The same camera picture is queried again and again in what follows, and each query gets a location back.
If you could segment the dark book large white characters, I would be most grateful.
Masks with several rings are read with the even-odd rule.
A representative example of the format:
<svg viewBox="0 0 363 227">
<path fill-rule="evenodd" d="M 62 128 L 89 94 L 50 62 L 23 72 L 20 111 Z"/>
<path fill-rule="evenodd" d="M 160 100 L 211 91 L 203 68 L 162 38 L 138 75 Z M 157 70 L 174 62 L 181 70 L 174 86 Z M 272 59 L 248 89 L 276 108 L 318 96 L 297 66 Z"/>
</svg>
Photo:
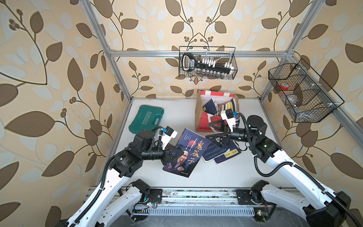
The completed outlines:
<svg viewBox="0 0 363 227">
<path fill-rule="evenodd" d="M 175 146 L 183 150 L 184 155 L 164 165 L 163 170 L 175 175 L 190 177 L 210 144 L 211 141 L 201 135 L 189 129 L 184 129 Z"/>
</svg>

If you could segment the red and burlap canvas bag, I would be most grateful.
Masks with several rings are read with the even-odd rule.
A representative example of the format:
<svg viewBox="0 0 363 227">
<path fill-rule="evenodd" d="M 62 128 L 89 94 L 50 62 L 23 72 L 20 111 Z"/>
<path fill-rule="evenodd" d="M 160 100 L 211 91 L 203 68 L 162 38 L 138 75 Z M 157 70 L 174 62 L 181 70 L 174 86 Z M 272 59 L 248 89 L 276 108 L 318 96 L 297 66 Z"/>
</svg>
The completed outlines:
<svg viewBox="0 0 363 227">
<path fill-rule="evenodd" d="M 232 109 L 239 111 L 239 98 L 236 94 L 200 91 L 195 109 L 195 130 L 198 132 L 217 132 L 210 123 L 222 119 L 221 112 Z"/>
</svg>

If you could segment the navy book with yellow label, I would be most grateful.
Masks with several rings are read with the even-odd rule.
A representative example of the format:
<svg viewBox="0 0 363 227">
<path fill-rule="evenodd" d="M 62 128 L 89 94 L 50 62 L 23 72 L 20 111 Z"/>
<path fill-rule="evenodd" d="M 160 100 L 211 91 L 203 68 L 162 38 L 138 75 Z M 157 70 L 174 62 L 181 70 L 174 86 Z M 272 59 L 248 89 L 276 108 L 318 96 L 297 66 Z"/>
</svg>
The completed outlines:
<svg viewBox="0 0 363 227">
<path fill-rule="evenodd" d="M 218 105 L 213 100 L 210 99 L 204 106 L 203 106 L 203 112 L 211 114 L 211 115 L 218 115 Z"/>
</svg>

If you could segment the yellow cartoon man book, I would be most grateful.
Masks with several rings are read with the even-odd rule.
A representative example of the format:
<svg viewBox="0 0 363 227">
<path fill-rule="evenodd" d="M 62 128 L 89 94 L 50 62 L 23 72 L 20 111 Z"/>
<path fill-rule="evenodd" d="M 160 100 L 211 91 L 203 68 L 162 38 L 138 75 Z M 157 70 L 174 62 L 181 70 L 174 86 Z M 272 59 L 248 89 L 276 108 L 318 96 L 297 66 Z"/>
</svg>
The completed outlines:
<svg viewBox="0 0 363 227">
<path fill-rule="evenodd" d="M 236 101 L 234 99 L 219 106 L 220 112 L 228 109 L 232 109 L 233 112 L 236 111 Z"/>
</svg>

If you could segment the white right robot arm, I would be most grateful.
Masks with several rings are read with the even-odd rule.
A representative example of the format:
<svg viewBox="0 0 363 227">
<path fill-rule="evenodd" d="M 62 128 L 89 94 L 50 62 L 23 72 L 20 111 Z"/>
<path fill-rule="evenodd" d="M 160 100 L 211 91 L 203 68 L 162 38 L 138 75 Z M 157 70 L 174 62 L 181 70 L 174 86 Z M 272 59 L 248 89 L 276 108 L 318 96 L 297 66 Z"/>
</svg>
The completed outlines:
<svg viewBox="0 0 363 227">
<path fill-rule="evenodd" d="M 233 141 L 248 143 L 260 176 L 271 177 L 280 173 L 301 193 L 298 196 L 260 180 L 251 187 L 254 203 L 274 203 L 305 219 L 311 227 L 339 227 L 347 218 L 357 227 L 362 226 L 349 210 L 351 198 L 344 192 L 337 193 L 328 188 L 295 163 L 265 135 L 267 124 L 261 117 L 251 115 L 245 118 L 241 113 L 232 112 L 209 123 L 209 126 L 215 134 L 207 135 L 206 139 L 218 146 L 229 145 Z"/>
</svg>

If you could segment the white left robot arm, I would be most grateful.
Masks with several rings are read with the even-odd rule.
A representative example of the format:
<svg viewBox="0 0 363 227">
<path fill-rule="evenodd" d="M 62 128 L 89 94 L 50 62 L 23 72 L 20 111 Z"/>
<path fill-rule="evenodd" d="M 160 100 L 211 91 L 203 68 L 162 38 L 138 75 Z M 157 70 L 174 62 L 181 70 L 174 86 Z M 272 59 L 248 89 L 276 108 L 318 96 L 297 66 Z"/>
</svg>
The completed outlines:
<svg viewBox="0 0 363 227">
<path fill-rule="evenodd" d="M 155 130 L 141 130 L 122 151 L 112 156 L 102 172 L 100 184 L 84 204 L 68 219 L 60 220 L 58 227 L 109 227 L 130 208 L 151 199 L 150 186 L 141 179 L 134 181 L 127 192 L 112 202 L 145 160 L 160 160 L 167 164 L 176 160 L 183 151 L 170 145 L 177 131 L 169 126 L 160 130 L 155 140 Z"/>
</svg>

